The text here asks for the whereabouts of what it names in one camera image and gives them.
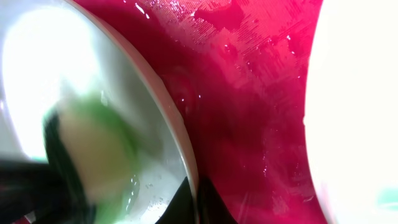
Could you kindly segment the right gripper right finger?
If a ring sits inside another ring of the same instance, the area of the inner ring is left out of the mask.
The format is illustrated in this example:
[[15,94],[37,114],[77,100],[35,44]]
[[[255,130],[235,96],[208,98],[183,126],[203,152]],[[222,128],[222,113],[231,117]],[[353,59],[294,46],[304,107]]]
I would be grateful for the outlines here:
[[198,188],[200,224],[237,224],[209,178],[202,178]]

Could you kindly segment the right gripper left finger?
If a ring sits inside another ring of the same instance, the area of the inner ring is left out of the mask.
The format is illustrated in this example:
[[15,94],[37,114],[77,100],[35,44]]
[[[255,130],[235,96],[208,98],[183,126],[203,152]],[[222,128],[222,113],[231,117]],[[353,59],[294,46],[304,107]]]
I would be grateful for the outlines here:
[[195,224],[190,184],[184,178],[163,215],[155,224]]

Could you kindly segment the white plate with green stain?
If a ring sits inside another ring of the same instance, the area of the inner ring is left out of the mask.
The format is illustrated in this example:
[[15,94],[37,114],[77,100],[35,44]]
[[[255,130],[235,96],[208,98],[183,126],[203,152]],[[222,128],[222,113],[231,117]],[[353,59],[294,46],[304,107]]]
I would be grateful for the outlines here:
[[303,122],[327,222],[396,223],[396,0],[323,2]]

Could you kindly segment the light blue plate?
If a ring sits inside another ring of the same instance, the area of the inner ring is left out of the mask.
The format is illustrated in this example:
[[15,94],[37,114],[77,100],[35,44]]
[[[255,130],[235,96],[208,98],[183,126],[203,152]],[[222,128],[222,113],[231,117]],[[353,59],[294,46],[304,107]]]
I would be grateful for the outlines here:
[[44,123],[60,102],[95,98],[136,138],[139,192],[116,223],[156,223],[187,178],[195,223],[198,173],[162,80],[109,24],[71,1],[1,2],[1,160],[48,163]]

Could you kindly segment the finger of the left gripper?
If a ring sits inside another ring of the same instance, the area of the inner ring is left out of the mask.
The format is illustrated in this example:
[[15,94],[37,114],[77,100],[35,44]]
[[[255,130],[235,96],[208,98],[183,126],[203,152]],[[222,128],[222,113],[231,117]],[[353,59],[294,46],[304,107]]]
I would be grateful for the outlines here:
[[60,119],[44,126],[48,163],[1,160],[1,223],[34,213],[35,223],[93,223],[93,205],[60,139]]

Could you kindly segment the green yellow sponge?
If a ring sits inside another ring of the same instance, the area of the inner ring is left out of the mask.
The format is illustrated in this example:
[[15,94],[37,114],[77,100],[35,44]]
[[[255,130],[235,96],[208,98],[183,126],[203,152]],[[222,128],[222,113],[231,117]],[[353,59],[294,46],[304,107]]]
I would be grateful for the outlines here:
[[93,205],[93,223],[122,220],[139,192],[137,141],[129,125],[95,98],[60,102],[45,122],[53,113],[59,115],[60,139]]

